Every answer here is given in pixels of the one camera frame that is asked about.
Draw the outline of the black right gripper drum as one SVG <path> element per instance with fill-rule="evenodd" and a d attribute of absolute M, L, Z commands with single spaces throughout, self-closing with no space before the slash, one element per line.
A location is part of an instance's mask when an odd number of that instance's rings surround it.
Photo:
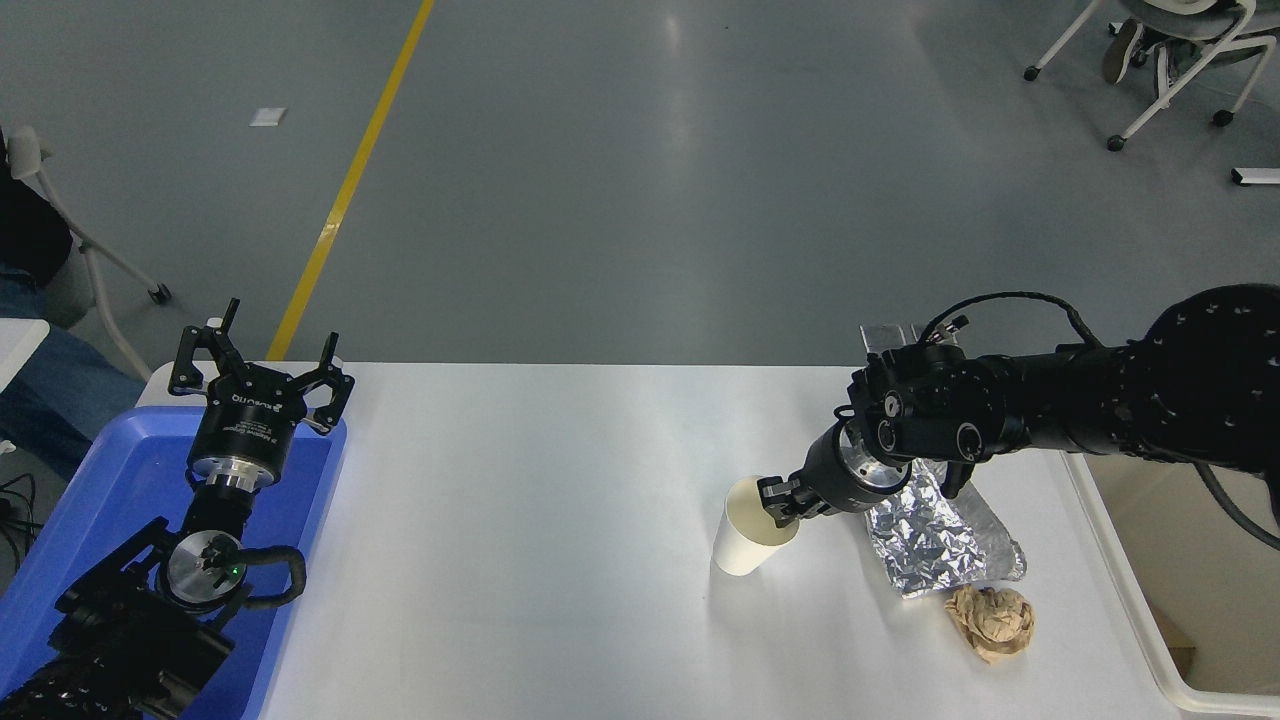
<path fill-rule="evenodd" d="M 887 500 L 887 466 L 854 424 L 833 424 L 810 445 L 800 486 L 840 512 L 864 512 Z"/>

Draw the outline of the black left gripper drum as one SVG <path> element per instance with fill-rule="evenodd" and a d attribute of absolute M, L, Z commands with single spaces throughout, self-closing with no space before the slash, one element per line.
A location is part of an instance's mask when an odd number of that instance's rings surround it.
<path fill-rule="evenodd" d="M 223 461 L 248 462 L 260 473 L 282 473 L 294 432 L 308 410 L 305 382 L 256 364 L 220 369 L 206 388 L 206 409 L 188 454 L 191 473 L 212 473 Z"/>

